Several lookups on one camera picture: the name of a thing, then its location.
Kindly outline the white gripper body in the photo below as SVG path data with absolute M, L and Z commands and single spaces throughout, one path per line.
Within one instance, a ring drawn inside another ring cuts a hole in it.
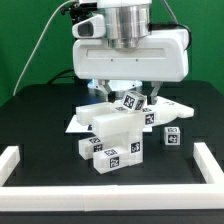
M 142 22 L 107 22 L 97 14 L 75 24 L 73 64 L 81 79 L 179 82 L 188 74 L 189 31 Z

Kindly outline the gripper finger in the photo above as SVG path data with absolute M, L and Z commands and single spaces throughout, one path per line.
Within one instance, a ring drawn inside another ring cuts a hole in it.
M 100 81 L 100 90 L 106 101 L 114 102 L 116 100 L 116 92 L 111 89 L 108 80 Z
M 151 87 L 153 88 L 151 94 L 150 94 L 150 97 L 149 97 L 149 103 L 150 104 L 156 104 L 157 103 L 157 95 L 158 95 L 158 92 L 160 90 L 162 86 L 162 82 L 160 81 L 152 81 L 151 82 Z

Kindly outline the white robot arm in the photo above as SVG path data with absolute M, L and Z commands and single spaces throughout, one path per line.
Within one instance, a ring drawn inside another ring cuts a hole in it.
M 103 92 L 110 82 L 149 81 L 150 102 L 164 82 L 180 82 L 188 74 L 192 37 L 188 27 L 174 21 L 153 23 L 152 0 L 87 0 L 80 8 L 93 16 L 72 27 L 76 41 L 73 64 L 81 79 L 95 79 Z

